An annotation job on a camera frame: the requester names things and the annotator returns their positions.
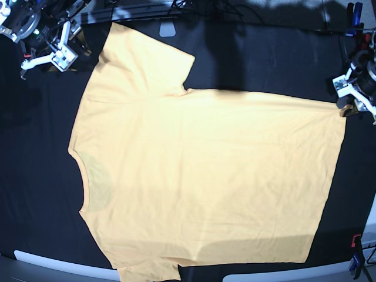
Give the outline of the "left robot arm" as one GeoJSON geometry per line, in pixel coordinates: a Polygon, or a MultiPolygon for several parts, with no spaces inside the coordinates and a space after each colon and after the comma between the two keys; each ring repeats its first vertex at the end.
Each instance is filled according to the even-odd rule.
{"type": "Polygon", "coordinates": [[[351,58],[345,74],[332,80],[341,117],[368,112],[375,118],[375,28],[351,58]]]}

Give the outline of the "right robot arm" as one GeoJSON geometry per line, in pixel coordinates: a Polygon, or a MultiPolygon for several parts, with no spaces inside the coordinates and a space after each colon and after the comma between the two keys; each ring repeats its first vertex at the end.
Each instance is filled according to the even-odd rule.
{"type": "Polygon", "coordinates": [[[88,1],[1,1],[1,34],[20,43],[24,60],[20,77],[47,63],[50,70],[75,71],[79,56],[90,56],[75,16],[88,1]]]}

